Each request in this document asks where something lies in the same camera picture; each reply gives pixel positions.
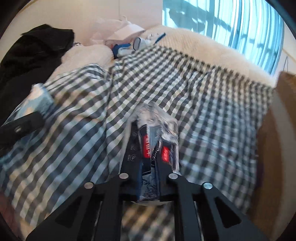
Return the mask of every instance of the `checkered cloth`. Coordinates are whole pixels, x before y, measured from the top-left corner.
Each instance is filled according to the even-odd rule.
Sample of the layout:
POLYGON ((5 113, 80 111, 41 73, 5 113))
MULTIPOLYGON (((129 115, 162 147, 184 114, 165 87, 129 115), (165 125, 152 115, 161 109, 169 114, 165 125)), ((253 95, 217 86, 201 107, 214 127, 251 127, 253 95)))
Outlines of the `checkered cloth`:
MULTIPOLYGON (((272 89, 239 73, 153 46, 108 71, 90 64, 45 84, 55 101, 41 131, 0 159, 1 189, 32 226, 80 185, 118 173, 125 122, 140 102, 178 120, 181 173, 213 183, 246 211, 256 182, 256 130, 272 89)), ((171 204, 127 204, 123 240, 173 240, 171 204)))

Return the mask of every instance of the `window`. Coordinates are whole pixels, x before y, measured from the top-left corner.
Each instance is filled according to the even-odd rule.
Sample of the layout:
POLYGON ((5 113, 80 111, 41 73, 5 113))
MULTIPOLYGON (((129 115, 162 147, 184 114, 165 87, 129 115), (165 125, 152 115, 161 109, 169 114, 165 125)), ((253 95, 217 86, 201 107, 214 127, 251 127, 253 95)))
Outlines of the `window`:
POLYGON ((163 0, 163 25, 187 28, 237 49, 273 74, 284 22, 265 0, 163 0))

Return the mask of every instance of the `triangular cutout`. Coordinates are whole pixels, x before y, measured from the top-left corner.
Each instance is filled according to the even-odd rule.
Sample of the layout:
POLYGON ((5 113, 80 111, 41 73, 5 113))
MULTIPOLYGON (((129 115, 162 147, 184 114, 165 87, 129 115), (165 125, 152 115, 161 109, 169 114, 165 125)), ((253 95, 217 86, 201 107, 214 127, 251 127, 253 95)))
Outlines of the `triangular cutout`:
POLYGON ((240 218, 220 198, 215 198, 215 203, 220 214, 224 228, 230 228, 241 223, 240 218))
POLYGON ((56 219, 55 221, 66 227, 71 228, 77 214, 78 208, 80 206, 81 197, 75 199, 56 219))

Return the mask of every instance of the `black garment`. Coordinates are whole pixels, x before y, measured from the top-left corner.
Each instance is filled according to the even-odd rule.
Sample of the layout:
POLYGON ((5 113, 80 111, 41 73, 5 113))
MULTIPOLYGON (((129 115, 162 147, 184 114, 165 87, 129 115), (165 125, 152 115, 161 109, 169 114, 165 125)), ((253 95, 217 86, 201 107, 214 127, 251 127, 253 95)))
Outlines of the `black garment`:
POLYGON ((74 33, 44 24, 14 43, 0 63, 0 125, 28 96, 36 83, 45 83, 72 47, 74 33))

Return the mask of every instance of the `red label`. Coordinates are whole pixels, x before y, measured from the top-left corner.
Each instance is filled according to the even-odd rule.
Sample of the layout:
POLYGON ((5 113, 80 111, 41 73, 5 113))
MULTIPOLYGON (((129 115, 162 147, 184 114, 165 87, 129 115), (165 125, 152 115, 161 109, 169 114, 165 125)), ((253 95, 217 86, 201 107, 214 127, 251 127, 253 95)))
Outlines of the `red label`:
POLYGON ((143 141, 143 156, 145 158, 150 158, 150 145, 149 145, 148 135, 145 135, 144 136, 144 141, 143 141))
POLYGON ((170 162, 170 154, 169 154, 169 152, 170 152, 170 150, 166 146, 164 146, 163 150, 161 152, 161 158, 162 158, 163 161, 170 162))

